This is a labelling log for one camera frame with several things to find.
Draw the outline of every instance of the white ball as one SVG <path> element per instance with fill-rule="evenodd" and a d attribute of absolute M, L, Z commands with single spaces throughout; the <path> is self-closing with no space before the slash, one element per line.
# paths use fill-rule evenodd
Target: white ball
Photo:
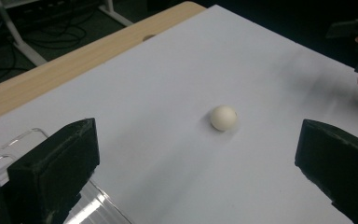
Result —
<path fill-rule="evenodd" d="M 211 113 L 211 123 L 215 129 L 224 132 L 237 123 L 237 113 L 234 108 L 228 105 L 220 105 Z"/>

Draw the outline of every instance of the white metal leg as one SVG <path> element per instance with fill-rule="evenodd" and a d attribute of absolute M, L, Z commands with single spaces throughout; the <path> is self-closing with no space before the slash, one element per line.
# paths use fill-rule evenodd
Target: white metal leg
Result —
<path fill-rule="evenodd" d="M 115 12 L 113 8 L 113 0 L 104 0 L 104 5 L 100 6 L 100 10 L 125 26 L 133 25 L 132 21 L 127 20 L 125 17 Z"/>
<path fill-rule="evenodd" d="M 33 48 L 31 48 L 27 43 L 22 40 L 19 31 L 17 30 L 16 26 L 14 25 L 11 18 L 8 16 L 7 11 L 4 8 L 0 0 L 0 15 L 2 20 L 5 22 L 7 29 L 10 31 L 11 35 L 14 38 L 14 46 L 25 55 L 34 65 L 39 66 L 47 61 L 37 53 Z"/>

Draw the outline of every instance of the transparent plastic tray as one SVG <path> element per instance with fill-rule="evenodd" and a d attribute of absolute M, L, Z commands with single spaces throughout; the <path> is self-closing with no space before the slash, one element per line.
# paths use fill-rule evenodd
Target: transparent plastic tray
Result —
<path fill-rule="evenodd" d="M 32 129 L 0 147 L 1 186 L 8 181 L 7 167 L 47 138 L 48 135 L 42 130 Z M 133 224 L 92 180 L 84 186 L 80 194 L 80 201 L 72 208 L 64 223 Z"/>

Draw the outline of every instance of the white tabletop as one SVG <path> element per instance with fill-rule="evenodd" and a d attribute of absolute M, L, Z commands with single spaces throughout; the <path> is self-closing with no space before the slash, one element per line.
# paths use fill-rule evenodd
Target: white tabletop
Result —
<path fill-rule="evenodd" d="M 94 117 L 93 178 L 134 223 L 351 223 L 294 161 L 303 119 L 358 136 L 356 78 L 212 7 L 2 116 L 0 146 Z M 211 127 L 217 105 L 236 129 Z"/>

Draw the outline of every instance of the wooden table edge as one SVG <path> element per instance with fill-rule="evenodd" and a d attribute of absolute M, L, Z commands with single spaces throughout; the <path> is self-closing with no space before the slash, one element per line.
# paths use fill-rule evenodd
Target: wooden table edge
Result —
<path fill-rule="evenodd" d="M 0 116 L 203 10 L 196 3 L 184 2 L 0 83 Z"/>

